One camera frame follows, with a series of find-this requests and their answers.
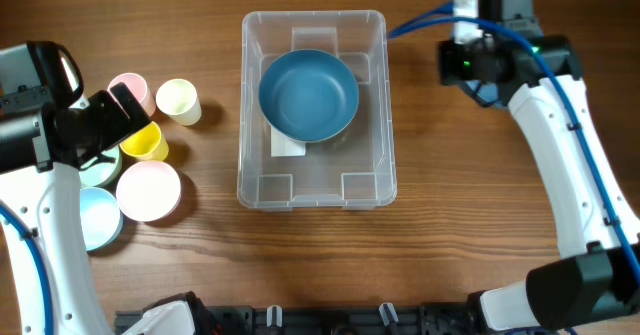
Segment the pink tall cup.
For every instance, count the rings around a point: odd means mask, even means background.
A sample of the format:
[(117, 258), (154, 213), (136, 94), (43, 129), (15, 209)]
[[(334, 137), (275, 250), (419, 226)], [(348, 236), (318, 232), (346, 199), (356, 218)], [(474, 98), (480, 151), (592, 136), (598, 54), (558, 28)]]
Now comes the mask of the pink tall cup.
[(156, 103), (148, 83), (141, 75), (131, 72), (122, 73), (111, 80), (107, 87), (108, 91), (119, 83), (124, 83), (127, 86), (149, 116), (154, 114)]

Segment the yellow tall cup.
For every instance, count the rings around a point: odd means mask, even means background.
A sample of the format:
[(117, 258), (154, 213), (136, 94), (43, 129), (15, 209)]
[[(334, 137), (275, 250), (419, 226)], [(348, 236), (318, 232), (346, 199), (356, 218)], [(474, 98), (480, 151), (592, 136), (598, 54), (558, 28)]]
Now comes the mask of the yellow tall cup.
[(159, 125), (151, 122), (120, 143), (121, 150), (138, 161), (164, 161), (169, 146)]

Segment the cream tall cup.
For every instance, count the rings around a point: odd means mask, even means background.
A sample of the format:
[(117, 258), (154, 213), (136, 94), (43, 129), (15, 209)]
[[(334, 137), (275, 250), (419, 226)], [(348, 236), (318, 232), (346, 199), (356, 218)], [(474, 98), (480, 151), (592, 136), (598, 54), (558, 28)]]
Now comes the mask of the cream tall cup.
[(202, 109), (195, 86), (185, 79), (171, 79), (156, 92), (157, 107), (183, 126), (196, 124)]

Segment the mint green small bowl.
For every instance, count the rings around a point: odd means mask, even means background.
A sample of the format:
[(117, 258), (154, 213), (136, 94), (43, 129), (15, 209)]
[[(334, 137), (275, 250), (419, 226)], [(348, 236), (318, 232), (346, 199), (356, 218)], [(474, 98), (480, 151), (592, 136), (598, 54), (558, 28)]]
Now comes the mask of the mint green small bowl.
[(83, 188), (104, 187), (117, 177), (121, 168), (121, 151), (118, 146), (114, 146), (92, 158), (81, 168), (81, 185)]

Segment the pink small bowl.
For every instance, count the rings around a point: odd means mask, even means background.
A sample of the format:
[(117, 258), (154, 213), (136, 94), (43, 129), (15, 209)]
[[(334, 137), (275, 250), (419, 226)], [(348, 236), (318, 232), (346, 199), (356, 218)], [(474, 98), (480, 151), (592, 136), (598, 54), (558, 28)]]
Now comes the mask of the pink small bowl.
[(169, 164), (150, 160), (136, 163), (120, 177), (116, 200), (120, 210), (137, 222), (152, 222), (171, 214), (182, 193), (181, 180)]

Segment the light blue small bowl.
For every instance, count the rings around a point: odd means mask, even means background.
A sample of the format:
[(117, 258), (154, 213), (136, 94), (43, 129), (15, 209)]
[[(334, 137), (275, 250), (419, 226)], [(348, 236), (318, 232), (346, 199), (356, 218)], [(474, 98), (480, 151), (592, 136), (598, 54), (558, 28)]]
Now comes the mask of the light blue small bowl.
[(98, 187), (80, 190), (80, 218), (87, 251), (112, 243), (124, 224), (116, 198), (109, 191)]

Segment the clear plastic storage container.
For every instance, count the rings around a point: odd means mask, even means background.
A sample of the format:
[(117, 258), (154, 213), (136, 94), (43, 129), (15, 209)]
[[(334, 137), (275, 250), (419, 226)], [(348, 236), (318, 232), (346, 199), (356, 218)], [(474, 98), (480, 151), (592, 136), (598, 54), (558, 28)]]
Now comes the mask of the clear plastic storage container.
[[(265, 211), (296, 207), (372, 209), (397, 195), (391, 88), (384, 16), (376, 10), (254, 11), (242, 23), (237, 198)], [(259, 82), (279, 56), (318, 49), (354, 73), (360, 105), (349, 130), (306, 143), (306, 155), (271, 156), (271, 126)]]

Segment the dark blue bowl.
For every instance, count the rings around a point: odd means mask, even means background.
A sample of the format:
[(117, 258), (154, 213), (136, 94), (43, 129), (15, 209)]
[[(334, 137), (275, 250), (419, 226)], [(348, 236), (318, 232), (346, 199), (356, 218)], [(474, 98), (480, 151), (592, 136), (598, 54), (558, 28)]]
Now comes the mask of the dark blue bowl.
[(318, 49), (281, 55), (258, 88), (265, 120), (284, 136), (320, 142), (345, 130), (360, 105), (354, 73), (337, 56)]
[(506, 105), (498, 96), (498, 87), (495, 83), (486, 83), (480, 80), (467, 80), (461, 82), (459, 87), (467, 96), (482, 108), (506, 108)]

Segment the cream white bowl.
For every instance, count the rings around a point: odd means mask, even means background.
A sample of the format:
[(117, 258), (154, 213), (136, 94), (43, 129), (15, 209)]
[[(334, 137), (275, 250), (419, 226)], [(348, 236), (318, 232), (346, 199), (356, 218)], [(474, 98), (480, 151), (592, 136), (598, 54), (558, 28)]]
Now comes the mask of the cream white bowl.
[(347, 132), (355, 113), (338, 110), (263, 112), (263, 118), (287, 138), (316, 143), (328, 141)]

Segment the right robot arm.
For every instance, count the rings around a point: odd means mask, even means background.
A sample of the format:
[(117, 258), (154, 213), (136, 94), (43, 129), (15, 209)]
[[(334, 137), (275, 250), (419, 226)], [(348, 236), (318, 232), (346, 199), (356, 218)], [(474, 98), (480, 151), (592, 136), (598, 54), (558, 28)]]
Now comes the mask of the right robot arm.
[(570, 41), (542, 32), (533, 0), (451, 0), (441, 81), (508, 109), (547, 191), (560, 257), (470, 298), (483, 333), (560, 330), (639, 310), (639, 220), (590, 116)]

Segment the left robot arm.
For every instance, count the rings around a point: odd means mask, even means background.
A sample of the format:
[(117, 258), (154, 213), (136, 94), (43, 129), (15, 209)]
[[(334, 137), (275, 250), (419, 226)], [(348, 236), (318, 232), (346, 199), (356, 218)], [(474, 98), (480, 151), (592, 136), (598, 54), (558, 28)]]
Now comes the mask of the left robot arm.
[(91, 96), (62, 45), (1, 52), (1, 226), (25, 334), (109, 334), (80, 220), (79, 172), (149, 125), (124, 83)]

